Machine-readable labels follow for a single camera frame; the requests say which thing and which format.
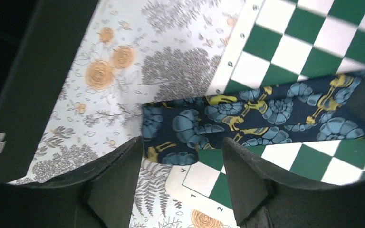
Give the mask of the dark blue floral tie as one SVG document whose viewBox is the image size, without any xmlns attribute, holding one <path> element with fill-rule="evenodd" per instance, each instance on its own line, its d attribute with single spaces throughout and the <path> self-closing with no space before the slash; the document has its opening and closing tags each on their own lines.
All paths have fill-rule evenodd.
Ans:
<svg viewBox="0 0 365 228">
<path fill-rule="evenodd" d="M 224 138 L 243 146 L 365 138 L 365 70 L 234 93 L 146 103 L 143 157 L 191 165 Z"/>
</svg>

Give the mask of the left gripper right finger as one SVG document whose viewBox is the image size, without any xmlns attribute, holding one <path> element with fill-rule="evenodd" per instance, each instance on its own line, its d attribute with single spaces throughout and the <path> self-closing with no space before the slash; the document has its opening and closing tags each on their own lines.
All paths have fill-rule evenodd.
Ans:
<svg viewBox="0 0 365 228">
<path fill-rule="evenodd" d="M 239 227 L 365 228 L 365 180 L 340 186 L 303 177 L 230 138 L 222 152 Z"/>
</svg>

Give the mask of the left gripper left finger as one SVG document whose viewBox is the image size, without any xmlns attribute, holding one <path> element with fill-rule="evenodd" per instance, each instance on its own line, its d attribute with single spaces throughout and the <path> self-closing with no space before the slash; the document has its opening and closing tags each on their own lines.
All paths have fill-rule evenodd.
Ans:
<svg viewBox="0 0 365 228">
<path fill-rule="evenodd" d="M 0 228 L 126 228 L 143 155 L 142 137 L 44 183 L 0 182 Z"/>
</svg>

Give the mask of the black display box glass lid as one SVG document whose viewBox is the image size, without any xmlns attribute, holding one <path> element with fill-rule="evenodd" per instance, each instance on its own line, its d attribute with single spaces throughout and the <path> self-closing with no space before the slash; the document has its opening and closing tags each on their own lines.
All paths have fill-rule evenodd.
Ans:
<svg viewBox="0 0 365 228">
<path fill-rule="evenodd" d="M 0 0 L 0 182 L 24 177 L 96 0 Z"/>
</svg>

